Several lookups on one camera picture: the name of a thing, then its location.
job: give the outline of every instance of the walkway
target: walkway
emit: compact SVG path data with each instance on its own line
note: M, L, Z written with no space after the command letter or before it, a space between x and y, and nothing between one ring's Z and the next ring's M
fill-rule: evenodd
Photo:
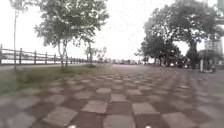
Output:
M1 97L0 128L223 128L224 94L210 88L224 80L180 69L113 70Z

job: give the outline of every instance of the ground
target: ground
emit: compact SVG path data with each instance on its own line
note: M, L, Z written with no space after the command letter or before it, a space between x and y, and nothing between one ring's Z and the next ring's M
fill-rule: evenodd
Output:
M1 96L0 128L223 128L223 72L111 69Z

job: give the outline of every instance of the overcast sky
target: overcast sky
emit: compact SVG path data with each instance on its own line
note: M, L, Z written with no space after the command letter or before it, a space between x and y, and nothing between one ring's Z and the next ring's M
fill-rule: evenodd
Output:
M140 47L145 36L143 25L156 7L170 4L173 0L108 0L107 10L110 18L102 30L95 37L95 47L107 47L106 57L112 59L136 59L134 53ZM13 22L14 10L9 0L1 0L0 4L0 35L4 48L13 48ZM43 40L36 37L34 26L41 22L38 9L30 8L28 12L21 14L17 22L17 49L35 51L39 53L57 53L57 49L51 46L44 47ZM188 46L184 42L178 42L178 47L185 55ZM69 45L69 55L85 57L85 46L75 48Z

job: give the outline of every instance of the distant tree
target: distant tree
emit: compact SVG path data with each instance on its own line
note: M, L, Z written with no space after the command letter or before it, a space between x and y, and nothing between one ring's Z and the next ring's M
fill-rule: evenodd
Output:
M109 17L104 0L41 0L39 7L43 21L35 30L44 45L58 47L62 69L68 43L91 43L95 31Z
M179 48L172 43L165 43L162 36L158 35L147 35L145 41L142 43L141 47L144 58L154 58L154 63L159 59L160 66L162 64L162 59L164 59L164 64L169 67L171 61L174 61L176 56L180 55Z
M221 10L224 13L224 1L218 0L217 6L218 6L219 10Z
M152 18L146 23L145 32L163 37L165 43L185 41L192 54L197 53L197 43L202 39L219 39L216 19L217 11L196 0L176 0L170 6L155 9ZM191 64L195 68L195 56L192 55Z
M97 55L97 58L98 60L102 63L103 62L103 59L105 57L105 54L107 52L107 48L106 47L103 47L103 49L99 49L98 50L98 55Z
M217 58L219 60L223 60L223 56L217 53L214 50L201 50L198 52L198 56L200 59L203 59L207 69L210 67L210 60L214 61L214 58Z
M14 69L16 71L16 25L17 18L20 13L26 12L28 7L35 4L34 0L9 0L12 8L15 11L14 15Z
M95 56L98 52L97 48L87 47L85 50L85 55L87 57L87 61L92 64L93 56Z

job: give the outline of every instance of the metal fence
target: metal fence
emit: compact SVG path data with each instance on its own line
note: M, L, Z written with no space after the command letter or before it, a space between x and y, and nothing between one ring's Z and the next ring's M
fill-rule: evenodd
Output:
M43 53L37 53L37 51L26 52L26 51L23 51L22 48L20 48L20 50L18 51L18 50L6 49L6 48L3 48L2 45L0 45L0 65L13 65L15 59L16 59L17 65L61 64L61 58L60 56L56 56L56 54L49 55L47 54L47 52L43 54ZM66 63L66 62L69 64L88 63L86 59L72 58L72 57L65 58L63 63Z

